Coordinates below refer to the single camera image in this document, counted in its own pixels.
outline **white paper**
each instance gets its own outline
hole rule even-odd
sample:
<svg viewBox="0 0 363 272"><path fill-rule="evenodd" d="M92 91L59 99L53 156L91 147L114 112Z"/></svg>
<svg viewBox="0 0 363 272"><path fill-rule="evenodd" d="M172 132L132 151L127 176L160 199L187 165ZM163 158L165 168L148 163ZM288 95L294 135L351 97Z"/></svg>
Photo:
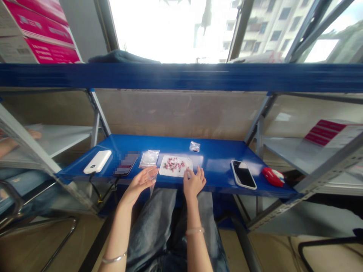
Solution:
<svg viewBox="0 0 363 272"><path fill-rule="evenodd" d="M171 163L175 163L174 165L182 164L184 163L183 167L176 167L174 171L170 169L170 166L168 164L169 158L172 158ZM173 177L183 177L185 170L189 168L193 170L193 163L190 158L186 157L177 157L174 155L164 155L163 160L161 161L159 174L163 176L173 176Z"/></svg>

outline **blue metal shelf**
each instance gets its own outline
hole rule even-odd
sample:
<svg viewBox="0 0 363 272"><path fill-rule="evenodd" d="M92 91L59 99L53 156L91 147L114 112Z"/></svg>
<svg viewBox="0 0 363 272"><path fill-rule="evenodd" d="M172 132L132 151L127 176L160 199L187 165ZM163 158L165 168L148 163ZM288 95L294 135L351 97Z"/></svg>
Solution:
<svg viewBox="0 0 363 272"><path fill-rule="evenodd" d="M0 64L0 86L361 93L361 64Z"/></svg>
<svg viewBox="0 0 363 272"><path fill-rule="evenodd" d="M200 152L196 153L189 150L191 140L201 144ZM204 188L206 191L279 198L291 198L296 195L296 191L287 185L279 188L269 184L261 173L262 169L267 167L267 165L242 141L112 134L73 164L62 169L57 175L64 182L71 182L74 179L87 180L88 176L83 173L86 165L98 151L111 150L112 156L103 170L94 177L95 180L107 182L110 178L114 177L113 171L118 167L121 156L130 151L142 153L148 149L160 150L157 162L158 167L160 167L164 155L169 154L189 157L193 162L194 171L196 171L198 165L203 167L207 179L207 184ZM231 168L231 160L233 159L244 161L248 164L256 181L257 190L250 190L236 185ZM130 180L141 170L138 168L139 163L140 158L135 163L130 174L125 179L120 180L119 184L129 184ZM156 186L181 189L183 179L158 175Z"/></svg>

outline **woman's left hand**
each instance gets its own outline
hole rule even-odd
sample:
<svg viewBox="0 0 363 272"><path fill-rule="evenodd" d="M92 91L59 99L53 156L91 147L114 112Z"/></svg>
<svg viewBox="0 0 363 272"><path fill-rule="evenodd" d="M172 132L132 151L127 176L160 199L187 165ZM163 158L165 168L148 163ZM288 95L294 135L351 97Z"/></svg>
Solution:
<svg viewBox="0 0 363 272"><path fill-rule="evenodd" d="M119 204L132 208L141 192L155 184L158 171L156 166L151 166L138 173L131 181Z"/></svg>

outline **white power bank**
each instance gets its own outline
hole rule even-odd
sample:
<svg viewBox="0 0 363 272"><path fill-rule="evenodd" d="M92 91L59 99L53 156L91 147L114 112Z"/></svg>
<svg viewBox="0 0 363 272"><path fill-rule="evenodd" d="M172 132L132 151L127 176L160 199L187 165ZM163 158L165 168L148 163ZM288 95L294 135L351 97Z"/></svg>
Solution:
<svg viewBox="0 0 363 272"><path fill-rule="evenodd" d="M90 161L90 163L83 170L83 173L91 174L93 172L96 173L100 172L102 168L105 166L111 154L112 152L110 150L98 151L97 154Z"/></svg>

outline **hand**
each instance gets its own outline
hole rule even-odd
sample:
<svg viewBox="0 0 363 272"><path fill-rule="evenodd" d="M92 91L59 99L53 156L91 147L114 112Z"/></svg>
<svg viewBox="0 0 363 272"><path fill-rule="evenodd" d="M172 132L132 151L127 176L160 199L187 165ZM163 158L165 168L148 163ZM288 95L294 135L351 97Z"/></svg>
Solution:
<svg viewBox="0 0 363 272"><path fill-rule="evenodd" d="M42 138L42 134L39 131L28 130L30 136L33 137L34 140L39 140Z"/></svg>
<svg viewBox="0 0 363 272"><path fill-rule="evenodd" d="M158 174L158 171L156 166L151 166L138 173L122 196L120 205L133 207L141 192L155 184L155 177Z"/></svg>
<svg viewBox="0 0 363 272"><path fill-rule="evenodd" d="M207 180L204 177L203 168L199 168L196 174L191 169L187 169L184 172L184 195L187 202L197 199L197 195L203 189Z"/></svg>

